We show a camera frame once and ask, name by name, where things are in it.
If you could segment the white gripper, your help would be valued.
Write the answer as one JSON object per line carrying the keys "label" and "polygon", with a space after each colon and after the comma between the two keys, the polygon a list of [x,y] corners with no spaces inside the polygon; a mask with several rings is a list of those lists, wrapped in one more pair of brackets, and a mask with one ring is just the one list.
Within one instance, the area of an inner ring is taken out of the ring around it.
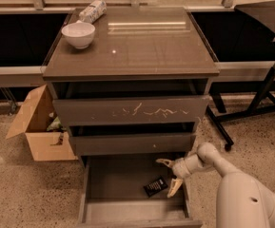
{"label": "white gripper", "polygon": [[172,168],[173,174],[177,177],[172,179],[167,193],[172,198],[183,184],[183,179],[191,176],[195,172],[196,159],[194,157],[180,158],[175,161],[168,159],[157,159],[156,162]]}

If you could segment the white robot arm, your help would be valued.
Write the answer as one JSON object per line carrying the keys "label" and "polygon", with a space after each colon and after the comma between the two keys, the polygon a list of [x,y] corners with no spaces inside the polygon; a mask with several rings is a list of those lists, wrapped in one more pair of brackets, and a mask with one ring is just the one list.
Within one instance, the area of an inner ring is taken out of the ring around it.
{"label": "white robot arm", "polygon": [[216,197],[216,228],[275,228],[275,193],[227,161],[210,142],[201,143],[187,157],[156,161],[176,176],[171,180],[169,198],[192,174],[210,168],[217,171],[222,179]]}

